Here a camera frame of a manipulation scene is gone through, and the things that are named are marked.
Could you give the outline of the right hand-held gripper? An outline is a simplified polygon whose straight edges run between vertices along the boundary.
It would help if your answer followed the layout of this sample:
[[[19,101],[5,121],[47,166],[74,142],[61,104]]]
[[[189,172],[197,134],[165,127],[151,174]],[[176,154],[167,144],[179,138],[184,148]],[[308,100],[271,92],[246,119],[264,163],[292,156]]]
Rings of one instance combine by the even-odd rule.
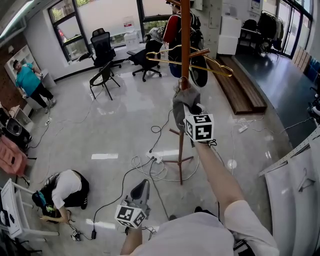
[[[214,117],[197,103],[192,107],[184,104],[184,130],[193,142],[209,142],[214,139]]]

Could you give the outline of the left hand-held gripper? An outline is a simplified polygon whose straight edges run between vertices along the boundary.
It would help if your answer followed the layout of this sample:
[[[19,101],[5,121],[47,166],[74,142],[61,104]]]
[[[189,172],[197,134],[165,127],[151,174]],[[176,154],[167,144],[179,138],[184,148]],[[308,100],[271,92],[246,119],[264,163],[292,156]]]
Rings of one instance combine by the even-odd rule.
[[[114,218],[124,227],[139,228],[147,220],[151,211],[148,206],[150,182],[144,179],[134,187],[129,195],[117,205]]]

